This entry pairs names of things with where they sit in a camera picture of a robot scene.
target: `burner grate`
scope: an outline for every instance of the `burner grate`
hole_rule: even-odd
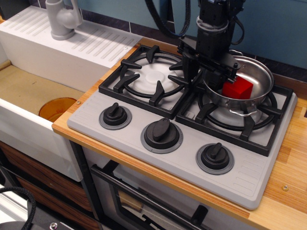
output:
[[[213,103],[203,104],[200,99],[202,98],[202,95],[204,93],[203,88],[201,86],[198,86],[197,89],[198,89],[197,90],[198,92],[193,93],[187,99],[182,109],[179,111],[178,115],[176,116],[177,122],[187,125],[191,128],[197,129],[201,132],[207,133],[209,135],[212,135],[214,137],[220,138],[222,140],[228,141],[232,144],[238,145],[250,151],[259,153],[263,156],[269,155],[272,145],[274,143],[275,137],[278,133],[278,129],[282,122],[283,115],[291,99],[291,96],[293,93],[292,89],[274,85],[272,92],[268,96],[270,99],[271,105],[270,106],[261,105],[258,107],[258,109],[261,110],[263,113],[267,114],[268,117],[264,121],[261,121],[260,123],[255,124],[251,116],[247,116],[244,118],[244,126],[231,126],[228,124],[224,124],[221,121],[215,119],[213,116],[211,116],[211,113],[214,110],[216,110],[218,107],[214,105]],[[281,94],[286,97],[281,109],[277,108],[277,102],[276,102],[276,99],[273,93]],[[196,115],[195,119],[193,119],[193,118],[187,117],[186,114],[189,111],[190,105],[195,100],[198,100],[200,112]],[[210,121],[212,124],[215,124],[216,126],[212,126],[210,122],[205,122],[206,120]],[[270,124],[273,124],[274,128],[272,130],[272,134],[266,146],[249,140],[249,137],[253,133],[253,131],[257,129],[262,129]],[[238,136],[231,132],[227,132],[224,129],[232,130],[232,131],[239,131],[241,132],[241,134]]]
[[[177,87],[169,92],[165,92],[162,83],[157,80],[154,94],[139,92],[129,85],[140,78],[140,74],[129,74],[130,69],[141,69],[142,66],[136,63],[146,59],[148,64],[152,64],[156,59],[161,58],[171,61],[170,70],[182,69],[181,57],[160,51],[158,46],[140,46],[128,59],[123,60],[121,65],[99,86],[99,92],[127,102],[149,112],[173,119],[191,93],[191,88],[195,80],[187,80],[184,77],[169,75],[168,79],[174,82]],[[173,106],[167,109],[162,106],[162,100],[175,95]]]

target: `stainless steel pan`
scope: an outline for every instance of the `stainless steel pan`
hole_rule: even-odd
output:
[[[204,75],[206,93],[215,105],[227,108],[231,113],[240,116],[249,116],[257,112],[257,106],[263,102],[266,95],[272,90],[274,78],[270,70],[257,60],[244,56],[234,56],[234,58],[241,64],[237,75],[254,85],[250,99],[233,99],[222,96],[220,91],[213,91],[208,86],[208,75]]]

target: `faucet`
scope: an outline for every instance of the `faucet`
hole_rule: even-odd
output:
[[[71,0],[73,10],[67,10],[63,0],[46,0],[46,9],[55,40],[66,40],[75,34],[75,28],[82,24],[77,0]]]

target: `black cable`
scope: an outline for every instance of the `black cable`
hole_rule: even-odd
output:
[[[145,0],[145,2],[146,2],[147,8],[150,14],[153,17],[155,24],[158,26],[159,30],[164,35],[171,37],[171,38],[179,38],[179,37],[182,37],[186,33],[190,25],[190,19],[191,19],[191,1],[190,0],[186,0],[186,18],[185,18],[184,26],[179,34],[176,34],[170,31],[169,28],[167,28],[165,23],[161,20],[152,0]]]
[[[238,24],[238,26],[240,26],[240,28],[241,28],[241,30],[242,30],[242,36],[241,36],[241,38],[240,38],[239,40],[237,40],[236,42],[232,42],[231,44],[233,44],[233,45],[238,45],[238,44],[240,44],[240,43],[243,41],[243,39],[244,39],[245,30],[244,30],[244,26],[243,26],[242,22],[240,22],[240,20],[239,20],[236,16],[234,17],[234,20],[235,20],[235,22]]]
[[[36,210],[36,202],[35,202],[34,196],[28,190],[26,190],[24,188],[20,188],[20,187],[0,188],[0,194],[5,193],[5,192],[9,192],[9,191],[23,193],[30,199],[30,201],[32,203],[31,212],[30,212],[30,215],[28,216],[27,221],[24,223],[24,226],[21,229],[21,230],[29,230],[30,227],[31,227],[31,224],[32,224],[32,220],[34,218],[35,210]]]

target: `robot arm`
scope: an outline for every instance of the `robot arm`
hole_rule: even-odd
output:
[[[182,37],[178,47],[183,56],[186,79],[193,79],[197,74],[195,68],[202,66],[212,74],[212,79],[217,78],[217,85],[235,80],[240,64],[229,53],[229,47],[237,23],[236,15],[243,10],[244,1],[199,0],[197,40]]]

